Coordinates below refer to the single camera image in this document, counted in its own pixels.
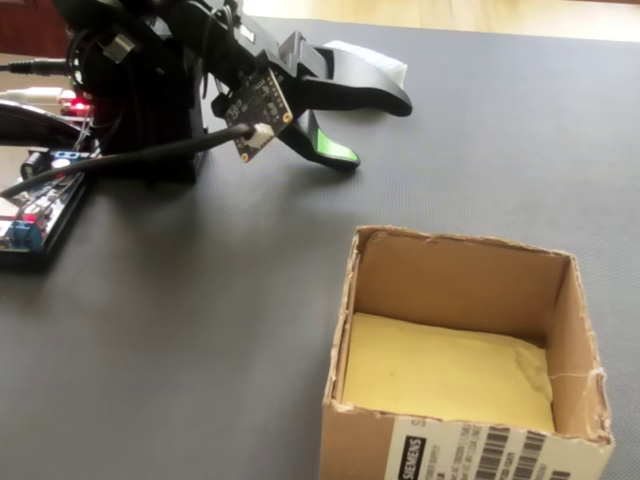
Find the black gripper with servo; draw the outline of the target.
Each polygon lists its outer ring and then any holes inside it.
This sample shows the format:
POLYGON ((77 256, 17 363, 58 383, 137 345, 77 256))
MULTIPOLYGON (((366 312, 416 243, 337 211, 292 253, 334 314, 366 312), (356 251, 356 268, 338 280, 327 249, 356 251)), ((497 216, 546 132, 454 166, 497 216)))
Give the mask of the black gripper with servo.
POLYGON ((354 53, 309 44, 294 31, 279 42, 260 24, 243 19, 234 31, 240 51, 257 69, 299 78, 302 104, 310 109, 289 126, 289 147, 304 159, 336 171, 355 171, 361 164, 350 148, 331 140, 311 110, 379 110, 408 117, 413 105, 404 89, 379 68, 354 53))

